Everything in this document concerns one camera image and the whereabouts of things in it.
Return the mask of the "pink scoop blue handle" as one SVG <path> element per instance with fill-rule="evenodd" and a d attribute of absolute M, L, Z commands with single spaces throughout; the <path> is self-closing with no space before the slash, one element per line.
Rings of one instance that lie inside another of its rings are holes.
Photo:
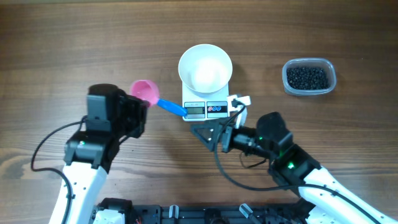
<path fill-rule="evenodd" d="M 130 87 L 130 95 L 149 103 L 149 107 L 158 106 L 177 116 L 184 117 L 188 114 L 184 107 L 160 98 L 160 91 L 152 80 L 136 80 Z"/>

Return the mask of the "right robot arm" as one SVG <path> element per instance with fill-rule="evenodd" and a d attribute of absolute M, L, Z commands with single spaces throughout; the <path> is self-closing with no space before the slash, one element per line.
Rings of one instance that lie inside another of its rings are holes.
<path fill-rule="evenodd" d="M 193 124 L 192 134 L 211 152 L 238 149 L 264 158 L 274 190 L 291 190 L 301 204 L 292 209 L 306 223 L 395 223 L 339 183 L 329 171 L 293 141 L 278 112 L 261 116 L 254 128 L 233 118 Z"/>

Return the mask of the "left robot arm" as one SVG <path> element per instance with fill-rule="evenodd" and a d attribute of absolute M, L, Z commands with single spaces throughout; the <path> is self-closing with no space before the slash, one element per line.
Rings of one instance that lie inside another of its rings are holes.
<path fill-rule="evenodd" d="M 86 96 L 85 130 L 65 144 L 65 166 L 51 223 L 134 223 L 131 202 L 106 198 L 95 204 L 124 136 L 144 132 L 149 103 L 112 84 L 92 85 Z"/>

